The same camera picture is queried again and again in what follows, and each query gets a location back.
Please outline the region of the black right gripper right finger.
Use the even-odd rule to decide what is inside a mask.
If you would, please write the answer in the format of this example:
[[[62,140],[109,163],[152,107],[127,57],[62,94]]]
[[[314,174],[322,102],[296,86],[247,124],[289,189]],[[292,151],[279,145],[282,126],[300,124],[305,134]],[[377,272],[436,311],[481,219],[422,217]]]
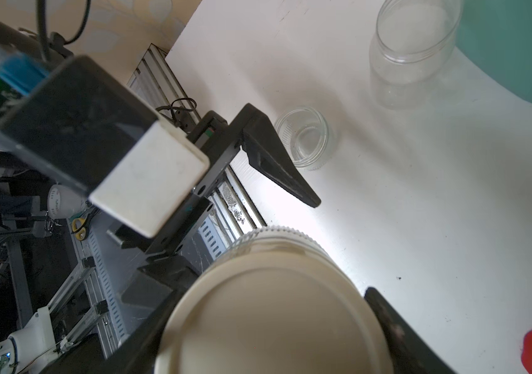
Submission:
[[[456,373],[431,350],[376,288],[368,288],[364,300],[381,325],[396,373]]]

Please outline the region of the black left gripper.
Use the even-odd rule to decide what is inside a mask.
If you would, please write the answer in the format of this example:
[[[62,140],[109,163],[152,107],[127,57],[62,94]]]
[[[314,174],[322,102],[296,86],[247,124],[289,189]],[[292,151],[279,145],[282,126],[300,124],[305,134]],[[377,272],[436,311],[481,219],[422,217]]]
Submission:
[[[221,115],[208,112],[187,135],[208,155],[210,168],[153,238],[145,238],[120,222],[106,230],[111,243],[120,249],[139,249],[154,262],[178,254],[185,238],[197,230],[212,203],[208,197],[225,181],[225,169],[240,148],[249,165],[278,187],[309,207],[321,198],[292,162],[267,115],[245,104],[228,124]],[[188,290],[198,279],[193,268],[138,269],[120,295],[123,304],[145,309],[157,308],[173,291]]]

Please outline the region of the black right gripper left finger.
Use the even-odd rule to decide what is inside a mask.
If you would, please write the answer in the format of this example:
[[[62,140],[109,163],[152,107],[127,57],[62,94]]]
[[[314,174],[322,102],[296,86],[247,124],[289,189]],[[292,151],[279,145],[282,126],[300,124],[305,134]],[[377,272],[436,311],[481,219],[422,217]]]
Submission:
[[[182,291],[173,291],[93,373],[150,373],[155,365],[163,331],[181,299]]]

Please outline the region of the beige lid jar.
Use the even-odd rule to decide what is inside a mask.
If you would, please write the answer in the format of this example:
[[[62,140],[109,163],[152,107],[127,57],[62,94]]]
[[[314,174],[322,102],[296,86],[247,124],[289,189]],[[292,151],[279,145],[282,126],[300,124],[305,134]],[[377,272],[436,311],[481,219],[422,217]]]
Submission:
[[[334,151],[333,129],[314,108],[291,109],[276,120],[274,128],[298,169],[317,170],[326,164]]]
[[[373,310],[312,238],[267,227],[197,279],[162,333],[156,373],[391,373]]]

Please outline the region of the clear peanut jar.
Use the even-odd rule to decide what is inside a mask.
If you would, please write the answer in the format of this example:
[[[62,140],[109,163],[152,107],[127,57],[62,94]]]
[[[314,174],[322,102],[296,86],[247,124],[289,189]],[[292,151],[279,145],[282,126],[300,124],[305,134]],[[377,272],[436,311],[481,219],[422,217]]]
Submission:
[[[370,43],[370,87],[388,109],[424,102],[453,53],[462,1],[386,1]]]

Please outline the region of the green bin with bag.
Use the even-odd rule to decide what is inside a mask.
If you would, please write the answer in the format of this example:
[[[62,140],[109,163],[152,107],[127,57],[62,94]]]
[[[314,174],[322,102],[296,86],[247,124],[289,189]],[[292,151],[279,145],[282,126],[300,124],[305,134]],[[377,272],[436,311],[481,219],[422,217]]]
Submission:
[[[465,1],[457,47],[495,82],[532,103],[532,0]]]

